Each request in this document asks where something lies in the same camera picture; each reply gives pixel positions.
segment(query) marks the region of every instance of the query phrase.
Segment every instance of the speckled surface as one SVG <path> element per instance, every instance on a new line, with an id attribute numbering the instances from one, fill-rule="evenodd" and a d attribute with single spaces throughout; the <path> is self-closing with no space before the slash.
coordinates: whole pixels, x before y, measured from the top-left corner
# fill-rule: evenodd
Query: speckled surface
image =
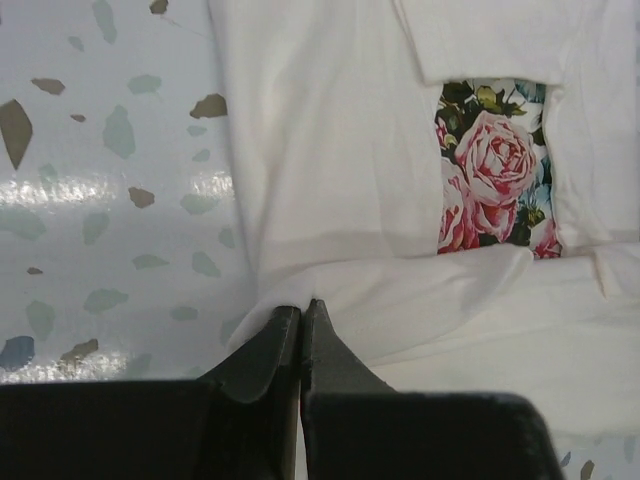
<path id="1" fill-rule="evenodd" d="M 0 381 L 199 375 L 254 295 L 205 0 L 0 3 Z M 639 448 L 558 454 L 632 480 Z"/>

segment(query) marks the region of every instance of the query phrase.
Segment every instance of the pink rose print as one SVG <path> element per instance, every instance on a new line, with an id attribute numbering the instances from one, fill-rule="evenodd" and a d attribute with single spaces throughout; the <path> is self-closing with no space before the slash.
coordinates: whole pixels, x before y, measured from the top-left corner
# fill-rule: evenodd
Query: pink rose print
<path id="1" fill-rule="evenodd" d="M 474 203 L 469 185 L 460 167 L 442 159 L 444 205 L 438 253 L 456 252 L 480 246 L 478 233 L 473 227 Z"/>
<path id="2" fill-rule="evenodd" d="M 508 207 L 509 212 L 501 214 L 499 222 L 495 212 L 485 215 L 493 229 L 497 224 L 503 225 L 505 216 L 512 216 L 512 204 L 533 183 L 538 163 L 533 153 L 533 139 L 524 128 L 484 110 L 463 135 L 455 158 L 478 202 Z"/>
<path id="3" fill-rule="evenodd" d="M 447 135 L 447 133 L 449 133 L 447 132 L 447 124 L 444 123 L 444 120 L 438 117 L 438 120 L 436 122 L 436 134 L 438 135 L 438 143 L 440 144 L 441 148 L 446 148 L 444 137 Z"/>
<path id="4" fill-rule="evenodd" d="M 500 207 L 477 203 L 473 222 L 478 232 L 493 235 L 498 242 L 504 243 L 513 231 L 517 213 L 516 201 Z"/>
<path id="5" fill-rule="evenodd" d="M 537 258 L 559 258 L 561 245 L 556 237 L 556 222 L 553 219 L 545 220 L 536 227 L 536 229 L 538 228 L 542 228 L 542 240 L 533 250 L 535 256 Z"/>

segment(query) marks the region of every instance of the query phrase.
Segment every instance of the black plastic object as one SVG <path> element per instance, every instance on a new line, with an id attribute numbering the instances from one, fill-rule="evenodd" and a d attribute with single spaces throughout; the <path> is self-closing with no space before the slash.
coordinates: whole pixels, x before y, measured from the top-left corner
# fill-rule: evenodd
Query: black plastic object
<path id="1" fill-rule="evenodd" d="M 197 380 L 0 387 L 0 478 L 292 479 L 299 381 L 310 479 L 562 478 L 528 402 L 396 393 L 319 301 Z"/>

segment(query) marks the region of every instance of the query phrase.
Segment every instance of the white fabric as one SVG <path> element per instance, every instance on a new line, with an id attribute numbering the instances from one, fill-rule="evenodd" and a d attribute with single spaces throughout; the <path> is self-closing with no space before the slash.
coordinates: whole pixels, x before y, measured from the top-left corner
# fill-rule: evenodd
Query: white fabric
<path id="1" fill-rule="evenodd" d="M 557 448 L 640 432 L 640 244 L 534 262 L 461 328 L 369 365 L 399 390 L 507 391 L 531 400 Z M 609 271 L 626 295 L 607 299 Z"/>
<path id="2" fill-rule="evenodd" d="M 210 5 L 259 294 L 312 265 L 435 253 L 440 89 L 422 86 L 392 3 Z"/>
<path id="3" fill-rule="evenodd" d="M 428 84 L 549 85 L 544 128 L 564 244 L 606 241 L 600 222 L 618 241 L 638 240 L 633 0 L 395 2 Z"/>
<path id="4" fill-rule="evenodd" d="M 525 248 L 495 245 L 420 259 L 313 267 L 265 295 L 234 332 L 229 348 L 234 351 L 255 335 L 275 307 L 306 310 L 312 298 L 321 298 L 336 333 L 363 361 L 372 361 L 459 327 L 532 262 Z"/>
<path id="5" fill-rule="evenodd" d="M 504 387 L 532 399 L 556 438 L 640 429 L 637 245 L 557 264 L 534 265 L 512 246 L 429 256 L 443 196 L 433 125 L 442 86 L 429 82 L 460 72 L 551 85 L 543 124 L 559 237 L 568 251 L 610 240 L 589 190 L 602 172 L 594 145 L 607 143 L 591 140 L 603 120 L 583 104 L 585 72 L 595 66 L 580 52 L 589 32 L 607 30 L 611 2 L 517 2 L 537 28 L 502 25 L 516 15 L 513 2 L 471 2 L 487 8 L 474 6 L 447 42 L 432 34 L 462 0 L 209 1 L 261 297 L 231 349 L 262 328 L 271 308 L 305 309 L 316 296 L 345 343 L 398 388 Z M 420 30 L 427 17 L 436 21 Z M 471 23 L 502 34 L 479 42 Z M 521 32 L 526 39 L 510 43 Z M 470 44 L 475 64 L 455 50 Z M 594 350 L 601 363 L 589 360 Z M 442 361 L 430 365 L 433 358 Z M 593 376 L 600 393 L 587 394 Z M 579 421 L 566 411 L 576 403 L 589 406 Z"/>
<path id="6" fill-rule="evenodd" d="M 443 193 L 433 122 L 442 85 L 426 86 L 424 72 L 427 80 L 463 72 L 554 85 L 544 126 L 560 240 L 567 253 L 610 240 L 585 193 L 592 184 L 577 174 L 572 180 L 572 165 L 593 165 L 594 152 L 582 92 L 563 83 L 575 78 L 575 44 L 601 28 L 584 5 L 601 2 L 564 0 L 559 15 L 555 0 L 517 7 L 485 0 L 486 9 L 461 19 L 501 35 L 479 42 L 466 23 L 455 41 L 433 35 L 460 13 L 460 2 L 397 0 L 401 21 L 391 0 L 210 0 L 234 183 L 260 296 L 313 265 L 436 252 Z M 515 18 L 534 15 L 536 28 L 503 25 L 520 9 Z M 435 26 L 419 29 L 434 18 Z M 526 44 L 526 61 L 524 47 L 510 47 L 514 40 Z M 470 44 L 473 59 L 451 53 Z"/>

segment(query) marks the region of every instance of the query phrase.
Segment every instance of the garment sleeve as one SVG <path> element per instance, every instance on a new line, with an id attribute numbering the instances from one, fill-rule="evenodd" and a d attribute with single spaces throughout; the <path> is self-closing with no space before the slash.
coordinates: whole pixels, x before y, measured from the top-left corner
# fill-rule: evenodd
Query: garment sleeve
<path id="1" fill-rule="evenodd" d="M 424 81 L 561 84 L 586 0 L 395 0 Z"/>

